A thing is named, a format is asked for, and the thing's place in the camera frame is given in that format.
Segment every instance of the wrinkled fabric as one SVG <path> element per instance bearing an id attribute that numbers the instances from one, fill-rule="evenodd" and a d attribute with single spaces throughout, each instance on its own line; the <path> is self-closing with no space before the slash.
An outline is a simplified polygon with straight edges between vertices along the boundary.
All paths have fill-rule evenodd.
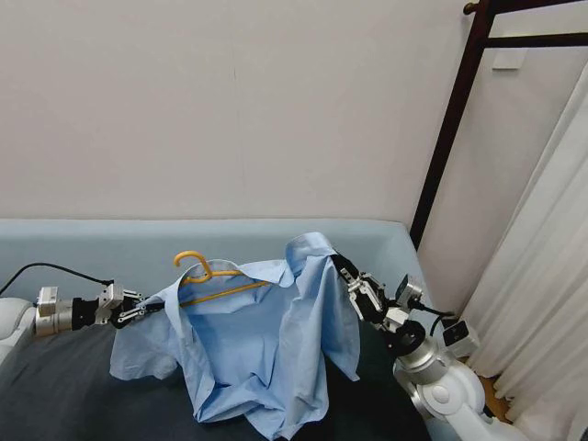
<path id="1" fill-rule="evenodd" d="M 196 265 L 145 303 L 164 310 L 117 331 L 110 373 L 119 379 L 163 379 L 179 365 L 199 422 L 244 415 L 267 439 L 290 439 L 328 408 L 323 354 L 357 380 L 357 317 L 320 233 L 286 246 L 284 260 L 238 266 L 209 261 L 214 271 L 244 276 L 202 277 Z M 269 285 L 180 307 L 180 303 L 265 280 Z"/>

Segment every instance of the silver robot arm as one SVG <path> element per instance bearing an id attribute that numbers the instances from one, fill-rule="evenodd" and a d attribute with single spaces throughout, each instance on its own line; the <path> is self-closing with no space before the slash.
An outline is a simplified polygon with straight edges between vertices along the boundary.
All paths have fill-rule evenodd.
<path id="1" fill-rule="evenodd" d="M 390 300 L 370 274 L 359 273 L 342 256 L 335 256 L 334 263 L 359 319 L 382 332 L 395 360 L 394 376 L 423 418 L 448 422 L 463 441 L 528 441 L 515 427 L 483 413 L 480 380 L 447 349 L 464 356 L 472 348 L 476 338 L 465 322 L 444 331 L 447 347 L 442 348 L 420 323 L 409 320 L 411 310 L 433 311 L 421 303 L 423 290 L 415 279 L 406 276 Z"/>

